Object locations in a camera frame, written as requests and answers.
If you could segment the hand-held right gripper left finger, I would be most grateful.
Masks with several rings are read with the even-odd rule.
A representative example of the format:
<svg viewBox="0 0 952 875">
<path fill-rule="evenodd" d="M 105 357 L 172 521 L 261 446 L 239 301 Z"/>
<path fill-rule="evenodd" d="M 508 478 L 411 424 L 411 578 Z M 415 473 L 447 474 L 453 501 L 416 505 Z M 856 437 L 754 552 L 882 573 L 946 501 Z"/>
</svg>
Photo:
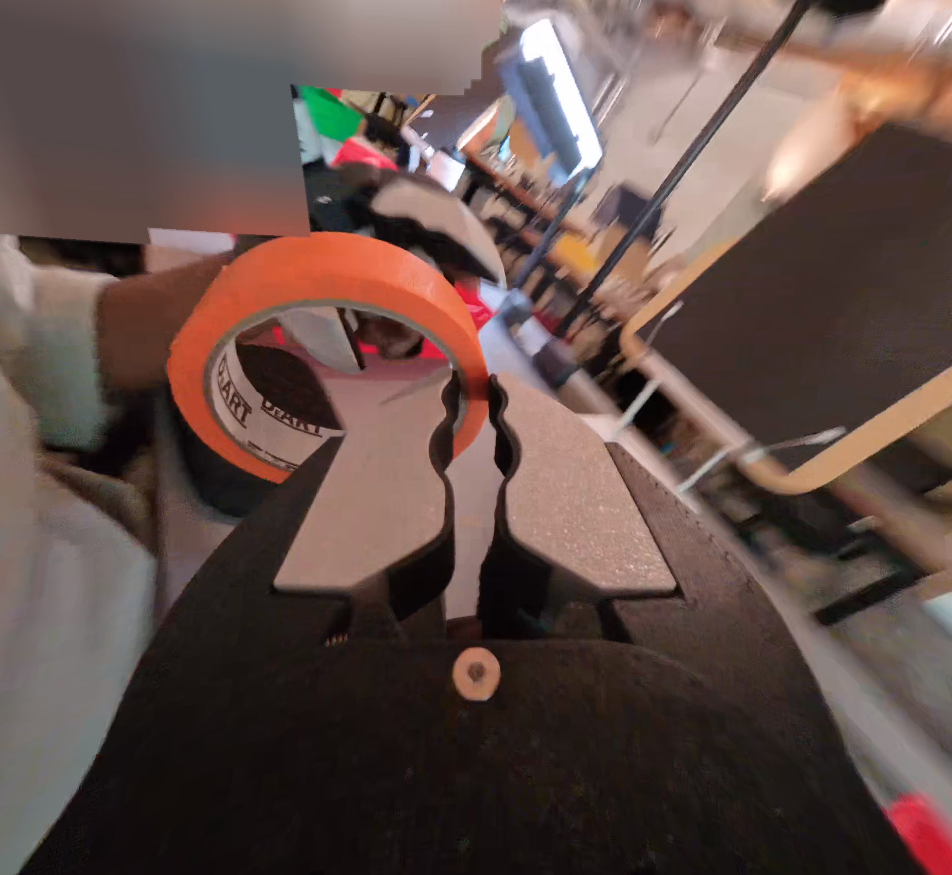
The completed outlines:
<svg viewBox="0 0 952 875">
<path fill-rule="evenodd" d="M 454 569 L 458 389 L 450 369 L 337 387 L 345 436 L 273 580 L 276 592 L 387 602 L 398 619 L 439 606 Z"/>
</svg>

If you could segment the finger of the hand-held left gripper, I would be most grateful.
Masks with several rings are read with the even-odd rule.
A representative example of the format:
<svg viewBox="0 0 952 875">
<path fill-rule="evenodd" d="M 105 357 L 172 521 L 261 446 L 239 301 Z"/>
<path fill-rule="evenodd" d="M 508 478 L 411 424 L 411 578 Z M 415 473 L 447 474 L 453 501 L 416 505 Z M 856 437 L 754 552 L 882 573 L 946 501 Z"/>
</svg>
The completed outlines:
<svg viewBox="0 0 952 875">
<path fill-rule="evenodd" d="M 506 268 L 493 234 L 430 178 L 390 177 L 372 192 L 367 212 L 379 239 L 421 252 L 454 276 L 506 287 Z"/>
<path fill-rule="evenodd" d="M 345 374 L 365 369 L 362 350 L 343 310 L 297 307 L 279 315 L 279 325 L 319 365 Z"/>
</svg>

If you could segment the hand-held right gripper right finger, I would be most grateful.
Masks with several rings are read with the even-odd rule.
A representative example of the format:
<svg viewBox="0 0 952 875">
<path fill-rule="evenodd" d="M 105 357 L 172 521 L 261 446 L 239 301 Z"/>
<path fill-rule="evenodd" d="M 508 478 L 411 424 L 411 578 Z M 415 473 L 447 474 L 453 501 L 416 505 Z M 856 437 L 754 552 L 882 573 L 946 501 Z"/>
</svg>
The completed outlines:
<svg viewBox="0 0 952 875">
<path fill-rule="evenodd" d="M 616 601 L 679 584 L 605 440 L 584 417 L 510 373 L 492 375 L 502 477 L 480 570 L 486 638 L 543 638 L 569 607 L 600 626 Z"/>
</svg>

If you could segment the orange masking tape roll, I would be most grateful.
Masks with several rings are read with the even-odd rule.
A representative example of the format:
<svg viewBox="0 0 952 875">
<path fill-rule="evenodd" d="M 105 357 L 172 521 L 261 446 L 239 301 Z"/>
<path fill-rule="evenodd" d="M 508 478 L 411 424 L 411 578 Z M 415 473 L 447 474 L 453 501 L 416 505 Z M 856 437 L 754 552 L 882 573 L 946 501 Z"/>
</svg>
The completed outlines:
<svg viewBox="0 0 952 875">
<path fill-rule="evenodd" d="M 278 485 L 343 431 L 303 422 L 270 403 L 244 375 L 234 342 L 248 326 L 284 312 L 343 308 L 382 314 L 437 347 L 460 384 L 453 455 L 478 437 L 489 374 L 478 328 L 460 292 L 411 252 L 357 234 L 323 232 L 269 241 L 224 267 L 170 349 L 173 400 L 216 455 Z"/>
</svg>

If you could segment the person's left forearm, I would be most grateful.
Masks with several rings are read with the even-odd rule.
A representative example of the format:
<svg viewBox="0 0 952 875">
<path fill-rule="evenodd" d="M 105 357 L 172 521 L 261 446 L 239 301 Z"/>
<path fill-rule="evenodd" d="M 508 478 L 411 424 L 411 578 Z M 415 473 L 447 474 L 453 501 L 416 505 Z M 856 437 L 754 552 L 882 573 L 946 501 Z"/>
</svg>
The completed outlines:
<svg viewBox="0 0 952 875">
<path fill-rule="evenodd" d="M 103 286 L 95 310 L 98 362 L 108 393 L 158 387 L 178 332 L 232 253 L 203 257 Z"/>
</svg>

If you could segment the person's left hand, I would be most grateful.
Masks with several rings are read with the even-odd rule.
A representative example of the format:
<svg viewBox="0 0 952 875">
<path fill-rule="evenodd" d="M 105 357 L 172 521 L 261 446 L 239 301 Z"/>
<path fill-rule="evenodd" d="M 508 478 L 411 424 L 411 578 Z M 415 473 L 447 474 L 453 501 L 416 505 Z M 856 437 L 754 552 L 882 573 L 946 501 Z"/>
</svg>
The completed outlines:
<svg viewBox="0 0 952 875">
<path fill-rule="evenodd" d="M 356 318 L 360 342 L 374 348 L 384 360 L 408 361 L 422 353 L 425 336 L 402 322 L 367 312 Z"/>
</svg>

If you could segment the red plastic bin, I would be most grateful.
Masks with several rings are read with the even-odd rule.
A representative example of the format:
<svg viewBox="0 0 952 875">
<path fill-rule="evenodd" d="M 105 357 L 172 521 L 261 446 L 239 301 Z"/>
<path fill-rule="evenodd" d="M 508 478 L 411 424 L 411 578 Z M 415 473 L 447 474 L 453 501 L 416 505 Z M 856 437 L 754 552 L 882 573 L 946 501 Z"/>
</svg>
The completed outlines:
<svg viewBox="0 0 952 875">
<path fill-rule="evenodd" d="M 327 164 L 332 168 L 345 165 L 363 165 L 381 170 L 393 171 L 399 169 L 395 160 L 389 154 L 358 136 L 353 136 L 342 142 L 333 159 Z"/>
</svg>

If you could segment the long wooden workbench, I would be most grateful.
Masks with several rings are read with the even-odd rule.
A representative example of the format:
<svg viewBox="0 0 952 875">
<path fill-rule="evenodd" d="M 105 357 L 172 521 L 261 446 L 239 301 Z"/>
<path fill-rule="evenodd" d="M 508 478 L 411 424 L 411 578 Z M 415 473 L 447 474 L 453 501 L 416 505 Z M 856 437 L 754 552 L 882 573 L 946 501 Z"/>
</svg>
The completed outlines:
<svg viewBox="0 0 952 875">
<path fill-rule="evenodd" d="M 564 188 L 554 188 L 548 193 L 536 195 L 521 187 L 516 179 L 501 168 L 494 167 L 478 151 L 465 147 L 460 156 L 465 168 L 466 183 L 461 198 L 465 206 L 472 209 L 475 197 L 484 191 L 523 214 L 523 229 L 541 227 L 546 230 L 558 223 L 559 230 L 583 237 L 592 235 L 593 229 L 588 222 L 576 213 L 580 201 L 572 200 Z"/>
</svg>

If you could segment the green plastic bin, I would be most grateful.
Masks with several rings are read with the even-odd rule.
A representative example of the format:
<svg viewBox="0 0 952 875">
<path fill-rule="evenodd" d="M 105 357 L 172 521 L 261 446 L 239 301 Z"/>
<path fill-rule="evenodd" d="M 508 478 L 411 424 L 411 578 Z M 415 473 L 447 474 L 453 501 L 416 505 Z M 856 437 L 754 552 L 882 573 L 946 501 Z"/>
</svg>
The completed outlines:
<svg viewBox="0 0 952 875">
<path fill-rule="evenodd" d="M 363 113 L 338 95 L 322 87 L 303 84 L 297 85 L 296 90 L 317 134 L 344 143 L 361 131 Z"/>
</svg>

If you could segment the yellow box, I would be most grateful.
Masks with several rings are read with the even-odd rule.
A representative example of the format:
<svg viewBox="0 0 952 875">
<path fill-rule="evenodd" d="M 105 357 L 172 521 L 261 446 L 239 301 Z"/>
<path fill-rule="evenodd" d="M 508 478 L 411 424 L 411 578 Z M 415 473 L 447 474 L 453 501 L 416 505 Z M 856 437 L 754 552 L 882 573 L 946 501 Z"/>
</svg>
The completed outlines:
<svg viewBox="0 0 952 875">
<path fill-rule="evenodd" d="M 589 239 L 575 233 L 564 233 L 556 241 L 552 257 L 562 266 L 579 275 L 591 276 L 598 266 L 598 258 Z"/>
</svg>

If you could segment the large bright display screen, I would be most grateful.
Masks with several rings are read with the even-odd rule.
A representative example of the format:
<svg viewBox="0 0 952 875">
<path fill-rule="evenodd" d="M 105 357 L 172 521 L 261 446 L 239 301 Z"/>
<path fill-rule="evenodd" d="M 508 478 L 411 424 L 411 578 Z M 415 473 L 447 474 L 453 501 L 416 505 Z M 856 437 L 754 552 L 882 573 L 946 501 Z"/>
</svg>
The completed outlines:
<svg viewBox="0 0 952 875">
<path fill-rule="evenodd" d="M 547 160 L 550 183 L 561 188 L 591 175 L 603 157 L 601 134 L 552 21 L 544 18 L 525 27 L 497 53 L 494 68 Z"/>
</svg>

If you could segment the black pole stand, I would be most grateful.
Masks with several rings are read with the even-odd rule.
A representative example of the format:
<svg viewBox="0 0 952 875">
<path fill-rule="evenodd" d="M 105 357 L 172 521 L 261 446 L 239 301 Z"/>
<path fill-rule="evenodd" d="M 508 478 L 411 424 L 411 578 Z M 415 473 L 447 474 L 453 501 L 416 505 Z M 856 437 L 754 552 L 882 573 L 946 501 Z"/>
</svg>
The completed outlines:
<svg viewBox="0 0 952 875">
<path fill-rule="evenodd" d="M 566 311 L 565 316 L 554 327 L 553 332 L 547 334 L 546 339 L 542 341 L 541 350 L 543 353 L 553 353 L 559 360 L 569 360 L 565 335 L 583 311 L 590 306 L 595 293 L 622 262 L 625 254 L 634 245 L 635 241 L 650 240 L 648 227 L 654 225 L 656 215 L 661 213 L 662 208 L 674 190 L 680 185 L 687 172 L 694 167 L 716 133 L 741 104 L 753 85 L 765 73 L 769 64 L 781 48 L 788 43 L 806 16 L 811 11 L 818 10 L 824 13 L 828 19 L 838 21 L 868 14 L 881 8 L 884 2 L 885 0 L 790 0 L 789 8 L 784 13 L 778 26 L 763 42 L 739 80 L 734 83 L 720 105 L 688 144 L 683 155 L 661 181 L 644 206 L 639 218 L 632 226 L 625 228 L 622 238 L 616 243 L 604 264 L 599 267 L 594 277 L 578 294 L 569 310 Z"/>
</svg>

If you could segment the person's white shirt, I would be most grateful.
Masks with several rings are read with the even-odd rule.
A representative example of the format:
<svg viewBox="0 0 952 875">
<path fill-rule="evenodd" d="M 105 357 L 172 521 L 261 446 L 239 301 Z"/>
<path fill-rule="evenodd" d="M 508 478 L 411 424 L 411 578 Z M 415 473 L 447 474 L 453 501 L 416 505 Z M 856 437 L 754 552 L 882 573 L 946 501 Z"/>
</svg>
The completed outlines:
<svg viewBox="0 0 952 875">
<path fill-rule="evenodd" d="M 96 450 L 112 423 L 96 330 L 112 283 L 2 235 L 2 873 L 80 786 L 151 631 L 154 559 L 47 455 Z"/>
</svg>

